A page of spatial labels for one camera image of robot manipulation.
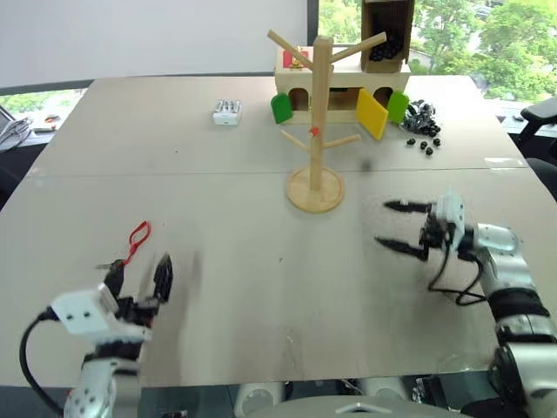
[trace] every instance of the table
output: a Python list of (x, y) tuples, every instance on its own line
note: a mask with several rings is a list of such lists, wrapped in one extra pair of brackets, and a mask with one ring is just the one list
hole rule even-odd
[[(496, 341), (487, 306), (456, 307), (426, 291), (440, 263), (392, 253), (375, 235), (416, 243), (423, 215), (393, 198), (464, 196), (467, 222), (512, 226), (541, 298), (557, 317), (553, 199), (529, 168), (346, 172), (334, 211), (309, 215), (284, 194), (284, 173), (29, 177), (0, 212), (5, 318), (0, 384), (23, 385), (24, 327), (64, 291), (94, 286), (93, 266), (122, 256), (142, 219), (152, 236), (126, 268), (124, 293), (145, 293), (171, 254), (175, 283), (146, 348), (149, 387), (310, 380), (485, 368)], [(474, 268), (455, 259), (446, 283)], [(30, 339), (46, 386), (72, 386), (87, 345), (59, 324)]]
[[(406, 148), (409, 135), (388, 125), (381, 141), (357, 124), (329, 125), (327, 140), (362, 134), (328, 150), (337, 171), (521, 167), (526, 162), (470, 78), (410, 77), (411, 98), (437, 105), (442, 146), (432, 158)], [(272, 120), (273, 78), (120, 78), (89, 88), (29, 176), (291, 172), (308, 157), (280, 135)], [(216, 126), (219, 98), (244, 104), (237, 127)], [(307, 125), (284, 129), (305, 138)]]

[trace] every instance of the wooden stand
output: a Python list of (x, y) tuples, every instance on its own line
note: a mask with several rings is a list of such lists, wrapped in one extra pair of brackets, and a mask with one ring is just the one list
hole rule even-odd
[[(328, 212), (339, 205), (344, 197), (344, 185), (340, 176), (323, 166), (323, 150), (359, 140), (359, 135), (324, 143), (329, 85), (333, 72), (332, 63), (386, 41), (386, 34), (380, 33), (356, 44), (340, 53), (332, 54), (332, 39), (317, 37), (313, 43), (313, 61), (301, 55), (272, 30), (267, 36), (313, 72), (312, 75), (312, 129), (310, 143), (310, 165), (294, 172), (286, 182), (288, 199), (302, 211), (308, 213)], [(283, 135), (298, 147), (307, 151), (307, 146), (287, 132)]]

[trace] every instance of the black cable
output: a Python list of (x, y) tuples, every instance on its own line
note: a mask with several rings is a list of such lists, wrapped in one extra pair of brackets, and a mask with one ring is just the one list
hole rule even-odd
[(56, 314), (50, 307), (48, 307), (43, 313), (39, 314), (23, 333), (23, 337), (21, 338), (21, 342), (19, 344), (19, 365), (21, 367), (21, 371), (23, 372), (23, 376), (25, 376), (25, 380), (29, 382), (31, 388), (38, 394), (46, 406), (49, 407), (55, 414), (63, 416), (64, 409), (60, 407), (56, 401), (50, 398), (46, 392), (44, 392), (44, 389), (41, 388), (35, 380), (35, 377), (33, 377), (33, 374), (29, 370), (29, 365), (27, 364), (27, 340), (29, 339), (33, 328), (44, 320), (57, 320)]
[[(474, 257), (474, 261), (476, 261), (476, 263), (478, 264), (478, 274), (476, 274), (476, 277), (474, 278), (473, 282), (470, 285), (468, 285), (468, 287), (465, 290), (456, 290), (456, 289), (449, 289), (449, 288), (444, 288), (444, 287), (435, 287), (435, 284), (440, 280), (441, 276), (445, 272), (446, 265), (449, 261), (450, 251), (451, 251), (451, 242), (450, 242), (450, 240), (448, 240), (448, 241), (445, 242), (445, 255), (443, 257), (443, 262), (441, 263), (441, 267), (440, 267), (439, 271), (437, 272), (437, 274), (435, 274), (435, 277), (433, 277), (433, 279), (427, 285), (427, 290), (429, 292), (458, 294), (457, 299), (456, 299), (456, 303), (460, 307), (466, 307), (466, 306), (469, 306), (469, 305), (473, 305), (474, 303), (479, 303), (479, 302), (485, 301), (486, 300), (485, 296), (482, 296), (481, 294), (470, 292), (470, 289), (472, 289), (472, 287), (475, 286), (475, 284), (478, 282), (478, 280), (480, 280), (481, 274), (483, 273), (483, 265), (481, 264), (480, 260), (478, 260), (475, 256), (473, 256), (473, 257)], [(462, 302), (462, 298), (464, 296), (470, 296), (470, 297), (473, 297), (475, 299), (474, 300), (469, 300), (467, 302)]]

